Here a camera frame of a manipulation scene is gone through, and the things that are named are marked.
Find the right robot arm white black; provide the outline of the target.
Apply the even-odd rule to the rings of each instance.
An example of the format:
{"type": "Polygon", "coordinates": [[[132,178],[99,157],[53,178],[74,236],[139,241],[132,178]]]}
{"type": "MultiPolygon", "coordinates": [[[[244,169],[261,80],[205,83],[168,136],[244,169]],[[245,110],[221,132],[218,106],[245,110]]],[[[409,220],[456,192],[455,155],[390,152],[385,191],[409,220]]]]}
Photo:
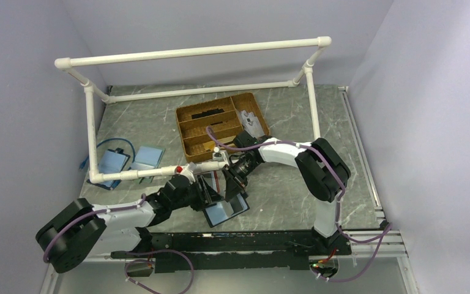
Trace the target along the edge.
{"type": "Polygon", "coordinates": [[[222,168],[226,181],[225,199],[231,200],[247,187],[247,176],[263,163],[282,164],[297,168],[308,191],[316,198],[313,225],[317,233],[313,247],[328,254],[336,247],[339,214],[338,198],[346,189],[351,172],[330,143],[317,138],[313,142],[296,143],[271,136],[255,138],[247,131],[235,136],[233,148],[242,154],[236,163],[222,168]]]}

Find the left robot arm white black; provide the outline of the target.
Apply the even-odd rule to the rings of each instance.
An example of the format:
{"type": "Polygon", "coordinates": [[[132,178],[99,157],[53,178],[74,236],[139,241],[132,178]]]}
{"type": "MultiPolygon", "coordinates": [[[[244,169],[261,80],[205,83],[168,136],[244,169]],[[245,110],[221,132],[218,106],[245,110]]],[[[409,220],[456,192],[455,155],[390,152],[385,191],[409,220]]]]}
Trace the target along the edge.
{"type": "Polygon", "coordinates": [[[35,239],[43,261],[57,273],[74,269],[87,256],[131,252],[144,257],[153,247],[148,228],[168,220],[173,211],[190,207],[202,211],[224,200],[203,177],[192,181],[174,175],[140,199],[118,205],[93,205],[79,198],[44,225],[35,239]]]}

